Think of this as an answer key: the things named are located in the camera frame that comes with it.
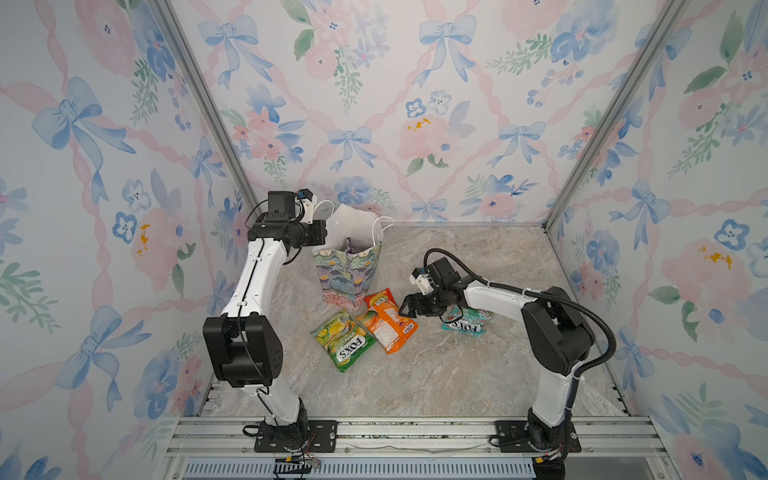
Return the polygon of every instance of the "green candy bag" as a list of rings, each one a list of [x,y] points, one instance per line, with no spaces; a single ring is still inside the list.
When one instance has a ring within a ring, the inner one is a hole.
[[[312,331],[312,335],[328,352],[333,364],[340,372],[346,371],[376,339],[357,326],[346,309],[332,316],[322,326]]]

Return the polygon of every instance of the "candy bag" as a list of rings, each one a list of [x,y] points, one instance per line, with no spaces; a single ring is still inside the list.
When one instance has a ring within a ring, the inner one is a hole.
[[[387,353],[394,353],[406,344],[419,325],[410,318],[398,315],[397,303],[389,289],[366,297],[368,311],[357,317]]]
[[[453,310],[448,315],[449,322],[443,323],[442,329],[480,336],[487,330],[486,323],[492,315],[493,313],[486,310],[460,308],[458,305],[454,305]]]
[[[376,339],[355,324],[349,312],[342,310],[332,316],[312,335],[328,352],[340,372],[353,365]]]

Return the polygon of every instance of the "ventilation grille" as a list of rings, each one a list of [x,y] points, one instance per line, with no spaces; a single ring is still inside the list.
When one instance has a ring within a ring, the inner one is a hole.
[[[277,464],[277,474],[291,474],[297,467]],[[182,479],[235,480],[274,478],[272,458],[192,458]],[[307,478],[535,478],[529,458],[324,458]]]

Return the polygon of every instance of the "teal candy bag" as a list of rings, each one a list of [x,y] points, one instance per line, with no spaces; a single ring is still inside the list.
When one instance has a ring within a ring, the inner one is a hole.
[[[487,323],[492,315],[493,313],[486,310],[463,309],[458,305],[454,305],[453,310],[448,315],[449,322],[443,323],[442,329],[454,330],[477,337],[488,329]]]

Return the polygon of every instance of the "white bag handle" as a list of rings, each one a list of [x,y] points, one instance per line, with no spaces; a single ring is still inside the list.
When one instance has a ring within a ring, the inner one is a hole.
[[[395,219],[394,219],[394,218],[392,218],[392,217],[384,217],[384,216],[381,216],[381,217],[379,217],[379,218],[377,218],[377,219],[375,219],[375,220],[373,221],[373,225],[371,225],[371,238],[373,238],[373,246],[374,246],[374,247],[376,246],[376,235],[373,233],[373,230],[376,228],[376,222],[378,222],[378,221],[379,221],[379,220],[381,220],[382,218],[388,218],[388,219],[391,221],[391,223],[390,223],[389,225],[387,225],[386,227],[383,227],[383,228],[382,228],[382,235],[384,234],[384,230],[386,230],[386,229],[390,228],[392,225],[394,225],[394,224],[395,224]]]
[[[317,209],[319,208],[319,206],[324,204],[325,202],[328,202],[329,204],[331,204],[331,215],[333,215],[333,211],[336,209],[336,205],[334,205],[331,200],[328,200],[326,198],[325,200],[323,200],[323,201],[319,202],[317,205],[315,205],[315,210],[312,210],[313,216],[314,216],[314,213],[317,212]]]

